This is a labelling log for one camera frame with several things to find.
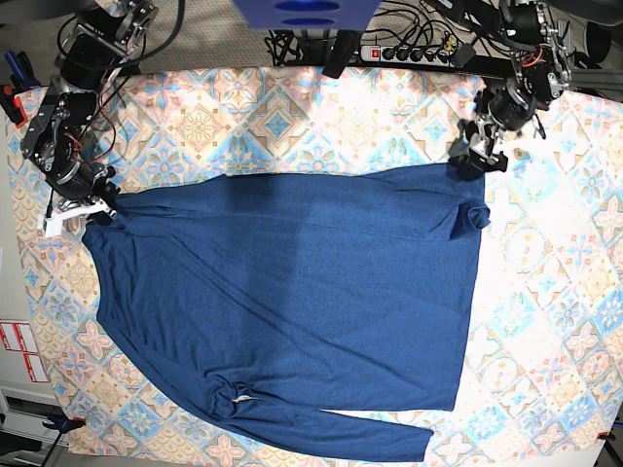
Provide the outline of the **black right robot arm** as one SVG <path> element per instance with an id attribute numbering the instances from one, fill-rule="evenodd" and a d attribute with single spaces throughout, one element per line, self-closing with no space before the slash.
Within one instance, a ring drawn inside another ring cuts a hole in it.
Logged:
<path id="1" fill-rule="evenodd" d="M 116 215 L 116 174 L 97 156 L 85 157 L 82 135 L 103 113 L 103 93 L 125 68 L 134 69 L 158 9 L 150 1 L 123 1 L 115 17 L 98 5 L 79 11 L 62 41 L 59 72 L 20 143 L 23 157 L 44 176 L 52 194 L 37 227 L 60 235 L 76 217 L 108 224 Z"/>

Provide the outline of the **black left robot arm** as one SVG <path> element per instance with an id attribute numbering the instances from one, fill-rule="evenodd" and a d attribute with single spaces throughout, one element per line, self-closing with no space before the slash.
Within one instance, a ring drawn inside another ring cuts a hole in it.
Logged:
<path id="1" fill-rule="evenodd" d="M 470 1 L 463 11 L 473 32 L 509 49 L 512 67 L 503 86 L 477 92 L 474 117 L 458 124 L 449 162 L 460 179 L 471 181 L 507 169 L 508 158 L 499 148 L 503 136 L 548 110 L 568 87 L 570 69 L 567 47 L 544 2 L 499 1 L 486 13 Z"/>

